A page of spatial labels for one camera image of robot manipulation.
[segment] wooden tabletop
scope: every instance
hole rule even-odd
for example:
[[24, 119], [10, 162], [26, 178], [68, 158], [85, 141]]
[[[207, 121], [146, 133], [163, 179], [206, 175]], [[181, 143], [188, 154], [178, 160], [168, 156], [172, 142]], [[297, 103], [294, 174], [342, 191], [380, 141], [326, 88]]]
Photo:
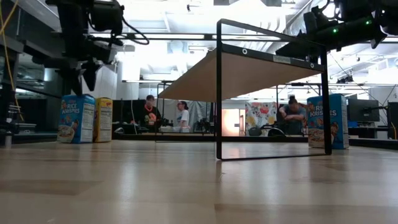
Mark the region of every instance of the wooden tabletop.
[[[309, 68], [225, 52], [222, 53], [221, 64], [223, 100], [320, 73]], [[210, 52], [174, 81], [159, 98], [215, 102], [216, 51]]]

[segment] yellow cable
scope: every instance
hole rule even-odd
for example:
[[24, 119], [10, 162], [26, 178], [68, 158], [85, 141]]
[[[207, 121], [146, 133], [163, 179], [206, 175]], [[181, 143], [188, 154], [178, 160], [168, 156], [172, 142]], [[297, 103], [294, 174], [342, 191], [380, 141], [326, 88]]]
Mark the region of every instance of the yellow cable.
[[1, 20], [1, 31], [0, 31], [0, 34], [2, 34], [2, 39], [3, 39], [3, 42], [4, 42], [4, 51], [5, 51], [5, 53], [6, 53], [6, 63], [7, 63], [7, 68], [8, 68], [8, 75], [10, 76], [10, 82], [11, 82], [12, 90], [13, 90], [13, 92], [14, 92], [15, 103], [16, 103], [16, 105], [17, 105], [18, 113], [19, 113], [19, 116], [21, 117], [21, 120], [22, 120], [22, 121], [25, 121], [24, 118], [23, 118], [22, 115], [21, 115], [21, 109], [20, 109], [20, 107], [19, 107], [19, 103], [18, 103], [18, 100], [17, 100], [17, 96], [16, 96], [16, 94], [15, 94], [15, 93], [16, 93], [16, 89], [15, 89], [15, 86], [14, 86], [14, 80], [12, 79], [10, 61], [9, 61], [9, 58], [8, 58], [6, 35], [5, 35], [5, 32], [3, 32], [4, 29], [6, 28], [7, 23], [9, 22], [9, 20], [10, 20], [12, 14], [14, 13], [17, 4], [18, 4], [18, 0], [15, 1], [14, 7], [12, 8], [10, 14], [8, 15], [8, 17], [7, 17], [7, 19], [6, 19], [6, 22], [4, 22], [3, 19], [2, 19], [2, 8], [1, 8], [1, 5], [0, 5], [0, 20]]
[[7, 19], [6, 19], [6, 22], [3, 23], [3, 24], [1, 24], [0, 34], [2, 34], [3, 31], [5, 30], [5, 28], [6, 28], [7, 24], [8, 24], [8, 22], [9, 22], [10, 19], [11, 19], [11, 16], [13, 15], [15, 9], [17, 8], [17, 5], [18, 5], [18, 0], [15, 1], [14, 6], [13, 6], [12, 9], [11, 9], [11, 12], [10, 12], [10, 14], [8, 15], [8, 17], [7, 17]]

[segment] black equipment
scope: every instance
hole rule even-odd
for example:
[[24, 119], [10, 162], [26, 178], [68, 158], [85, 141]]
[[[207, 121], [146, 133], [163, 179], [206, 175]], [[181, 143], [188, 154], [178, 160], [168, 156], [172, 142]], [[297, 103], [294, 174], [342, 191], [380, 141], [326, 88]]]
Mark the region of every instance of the black equipment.
[[202, 118], [193, 124], [193, 132], [194, 133], [213, 133], [211, 129], [211, 123], [207, 121], [207, 118]]
[[347, 113], [349, 121], [378, 122], [380, 121], [379, 106], [377, 100], [348, 99]]
[[[65, 52], [62, 58], [34, 58], [33, 61], [57, 69], [77, 95], [82, 94], [81, 76], [88, 89], [93, 91], [96, 72], [103, 64], [113, 63], [117, 51], [112, 45], [123, 46], [123, 42], [116, 38], [122, 34], [123, 23], [142, 35], [146, 42], [134, 40], [134, 34], [125, 38], [138, 44], [149, 44], [148, 39], [123, 18], [124, 6], [117, 0], [46, 0], [46, 3], [58, 8]], [[110, 38], [89, 35], [88, 25], [99, 32], [110, 30]]]
[[398, 102], [388, 102], [387, 122], [388, 122], [388, 138], [397, 139], [398, 128]]
[[263, 125], [261, 130], [268, 130], [268, 137], [286, 137], [283, 130], [278, 127], [278, 123]]
[[[387, 34], [398, 35], [398, 1], [396, 0], [334, 0], [334, 16], [329, 18], [321, 8], [313, 7], [304, 14], [306, 33], [297, 37], [340, 51], [342, 47], [371, 41], [373, 49]], [[320, 49], [291, 42], [276, 51], [277, 55], [317, 62]]]
[[262, 135], [262, 131], [258, 127], [253, 127], [249, 129], [249, 136], [260, 136]]
[[170, 122], [170, 120], [166, 119], [166, 118], [162, 118], [161, 123], [162, 123], [161, 124], [162, 127], [167, 127], [167, 126], [174, 127], [173, 121]]

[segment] colorful poster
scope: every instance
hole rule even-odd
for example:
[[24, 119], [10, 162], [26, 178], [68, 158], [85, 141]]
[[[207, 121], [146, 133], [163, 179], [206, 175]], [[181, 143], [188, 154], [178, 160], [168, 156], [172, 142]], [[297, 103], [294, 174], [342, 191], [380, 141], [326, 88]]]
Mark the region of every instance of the colorful poster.
[[276, 102], [246, 102], [246, 135], [249, 135], [248, 131], [251, 128], [261, 128], [266, 124], [274, 124], [276, 122], [276, 113]]

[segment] white shirt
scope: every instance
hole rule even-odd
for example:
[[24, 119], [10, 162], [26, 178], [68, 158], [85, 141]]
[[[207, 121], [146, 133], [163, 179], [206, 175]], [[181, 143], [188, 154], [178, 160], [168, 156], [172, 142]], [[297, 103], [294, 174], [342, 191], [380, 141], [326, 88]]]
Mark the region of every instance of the white shirt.
[[181, 113], [177, 116], [177, 123], [180, 124], [180, 121], [183, 121], [183, 126], [189, 125], [189, 112], [187, 110], [181, 111]]

